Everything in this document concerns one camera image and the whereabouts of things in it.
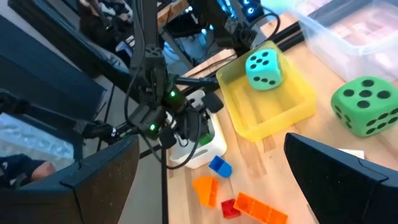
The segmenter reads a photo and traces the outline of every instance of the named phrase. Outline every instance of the teal die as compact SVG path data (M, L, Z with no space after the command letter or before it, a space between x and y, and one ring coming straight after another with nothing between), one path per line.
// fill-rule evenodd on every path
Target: teal die
M255 90L270 90L282 83L278 54L274 49L254 52L246 60L246 75Z
M372 136L398 120L398 89L378 77L357 78L333 94L331 107L353 134Z

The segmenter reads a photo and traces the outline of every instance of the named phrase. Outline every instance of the clear plastic container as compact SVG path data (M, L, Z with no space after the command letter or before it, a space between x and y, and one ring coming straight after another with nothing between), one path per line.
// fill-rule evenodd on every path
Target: clear plastic container
M278 87L257 91L246 76L245 64L257 50L277 51L283 82ZM225 105L238 134L252 142L289 127L316 112L315 91L270 41L240 56L217 71Z
M300 0L292 14L308 48L345 81L398 77L397 0Z

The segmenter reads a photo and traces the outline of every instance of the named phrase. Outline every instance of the black dot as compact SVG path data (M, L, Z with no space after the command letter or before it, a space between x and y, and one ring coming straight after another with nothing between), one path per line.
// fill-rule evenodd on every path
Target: black dot
M387 123L381 123L381 124L379 124L379 126L378 126L377 128L378 128L378 129L384 128L386 124L387 124Z
M363 90L363 91L361 91L361 92L359 93L359 95L362 96L362 97L369 97L369 96L372 95L372 92L369 91L369 90Z
M354 95L354 90L345 90L345 91L343 92L343 94L344 94L345 96L353 96L353 95Z
M386 90L380 91L377 94L377 97L380 98L380 99L388 99L390 96L391 96L391 93L389 91L386 91Z
M391 119L388 121L388 123L389 123L389 124L392 124L392 123L396 122L397 120L398 120L397 117L391 118Z
M335 106L336 110L338 110L341 113L341 110L338 106Z
M366 134L372 134L374 130L376 130L376 128L371 128L368 131L366 131Z
M376 122L376 120L371 120L371 121L369 121L369 122L366 124L366 126L370 126L370 125L374 124L375 122Z
M388 114L387 114L387 113L385 113L385 114L382 114L382 115L380 115L379 119L384 119L384 118L386 118L387 116L388 116Z
M370 86L373 86L373 85L374 85L374 81L373 80L363 80L362 81L362 86L370 87Z
M351 122L351 119L347 115L344 115L344 117L347 119L348 122Z
M356 104L359 108L365 109L368 108L371 104L366 100L361 100Z

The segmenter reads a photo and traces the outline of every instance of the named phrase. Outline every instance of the toy block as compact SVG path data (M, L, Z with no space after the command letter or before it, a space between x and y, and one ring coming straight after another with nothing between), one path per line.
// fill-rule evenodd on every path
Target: toy block
M210 162L209 167L222 177L230 177L232 174L231 165L225 162L220 156L215 156Z
M232 219L241 215L241 212L234 208L234 203L235 199L227 200L221 203L221 208L223 209L223 216L225 219Z
M287 221L287 215L242 192L238 194L234 208L262 223L285 224Z
M352 149L339 149L340 151L347 152L353 156L356 156L361 159L365 159L365 152L362 150L352 150Z
M193 188L198 194L199 202L210 208L216 207L218 180L214 177L199 177L193 181Z

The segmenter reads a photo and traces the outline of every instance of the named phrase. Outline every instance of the yellow tray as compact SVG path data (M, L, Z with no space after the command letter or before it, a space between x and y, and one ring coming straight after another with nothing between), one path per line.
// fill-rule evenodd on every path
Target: yellow tray
M283 82L275 89L257 91L248 82L246 59L255 51L277 51ZM315 92L270 41L258 46L217 71L217 79L235 130L258 141L315 114Z

